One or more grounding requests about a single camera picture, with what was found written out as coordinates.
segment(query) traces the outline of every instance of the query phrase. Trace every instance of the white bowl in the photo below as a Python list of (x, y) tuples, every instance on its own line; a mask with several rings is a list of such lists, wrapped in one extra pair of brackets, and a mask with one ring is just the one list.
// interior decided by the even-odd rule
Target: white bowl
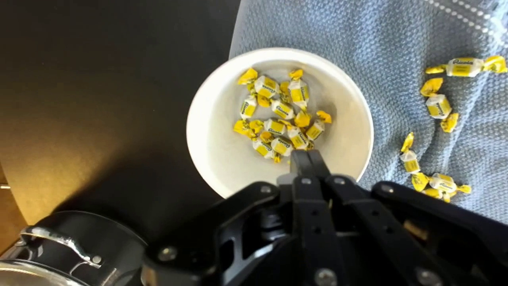
[(301, 69), (309, 86), (309, 111), (322, 108), (333, 124), (316, 142), (332, 173), (359, 180), (370, 161), (373, 124), (367, 102), (354, 81), (332, 62), (300, 49), (268, 48), (241, 54), (214, 70), (197, 91), (187, 118), (190, 157), (203, 180), (222, 197), (254, 181), (276, 183), (287, 164), (273, 164), (233, 132), (246, 89), (238, 76), (254, 67), (274, 80), (289, 80)]

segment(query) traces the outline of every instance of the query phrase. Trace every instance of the blue towel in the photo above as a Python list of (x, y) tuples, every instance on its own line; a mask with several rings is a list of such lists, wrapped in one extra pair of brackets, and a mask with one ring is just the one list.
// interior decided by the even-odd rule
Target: blue towel
[(360, 186), (409, 186), (398, 148), (414, 132), (424, 173), (471, 184), (473, 194), (452, 204), (508, 223), (508, 75), (444, 78), (443, 94), (460, 113), (454, 134), (441, 132), (419, 96), (428, 65), (506, 56), (506, 13), (508, 3), (495, 0), (243, 0), (230, 56), (287, 46), (332, 61), (373, 116), (373, 157)]

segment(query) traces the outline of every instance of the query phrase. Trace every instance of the metal bracket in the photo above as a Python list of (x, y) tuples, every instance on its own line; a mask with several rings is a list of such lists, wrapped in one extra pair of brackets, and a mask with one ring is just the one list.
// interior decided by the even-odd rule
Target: metal bracket
[(74, 251), (76, 256), (79, 256), (82, 259), (82, 264), (87, 264), (93, 269), (100, 269), (101, 267), (101, 258), (100, 256), (89, 256), (86, 254), (86, 251), (81, 248), (81, 245), (78, 245), (78, 242), (74, 242), (70, 237), (63, 237), (60, 234), (55, 234), (46, 227), (27, 227), (20, 232), (20, 240), (24, 243), (28, 245), (28, 239), (41, 239), (41, 240), (49, 240), (54, 243), (59, 243), (65, 248), (70, 248), (71, 251)]

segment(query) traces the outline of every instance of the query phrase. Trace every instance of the bowl rim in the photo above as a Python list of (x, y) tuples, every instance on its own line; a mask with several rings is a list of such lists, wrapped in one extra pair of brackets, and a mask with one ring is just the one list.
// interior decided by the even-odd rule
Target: bowl rim
[(368, 103), (367, 103), (365, 96), (360, 91), (360, 88), (351, 80), (351, 76), (346, 72), (343, 72), (333, 62), (330, 62), (317, 54), (313, 54), (313, 53), (303, 51), (303, 49), (293, 49), (293, 48), (262, 48), (262, 49), (247, 51), (244, 54), (235, 56), (235, 57), (228, 59), (227, 62), (224, 62), (203, 81), (203, 84), (198, 88), (198, 91), (195, 92), (195, 96), (192, 99), (192, 103), (190, 103), (190, 108), (187, 113), (187, 123), (186, 123), (186, 142), (187, 142), (189, 156), (192, 159), (192, 164), (195, 165), (200, 177), (206, 181), (206, 184), (220, 197), (228, 197), (233, 194), (233, 192), (224, 194), (225, 189), (228, 189), (228, 188), (213, 175), (213, 170), (209, 170), (208, 165), (201, 165), (198, 161), (198, 150), (200, 150), (200, 146), (203, 146), (200, 143), (201, 137), (198, 135), (198, 132), (189, 132), (195, 126), (200, 126), (197, 102), (205, 100), (208, 96), (206, 91), (211, 89), (213, 86), (217, 86), (219, 81), (216, 78), (219, 78), (220, 73), (228, 72), (230, 67), (235, 67), (244, 61), (251, 62), (251, 65), (255, 65), (257, 62), (270, 62), (270, 61), (313, 62), (313, 65), (319, 67), (320, 70), (332, 73), (332, 75), (333, 73), (338, 75), (343, 81), (346, 81), (347, 88), (354, 89), (354, 92), (357, 92), (360, 96), (359, 102), (367, 115), (368, 153), (367, 153), (367, 159), (363, 162), (363, 167), (355, 178), (359, 181), (363, 177), (363, 173), (370, 164), (371, 153), (373, 153), (373, 142), (374, 142), (371, 113), (370, 113)]

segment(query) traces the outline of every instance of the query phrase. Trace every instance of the black table surface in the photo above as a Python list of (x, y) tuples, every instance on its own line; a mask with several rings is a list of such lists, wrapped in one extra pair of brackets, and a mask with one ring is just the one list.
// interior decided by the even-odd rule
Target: black table surface
[(0, 162), (28, 223), (76, 192), (149, 240), (211, 207), (186, 115), (235, 0), (0, 2)]

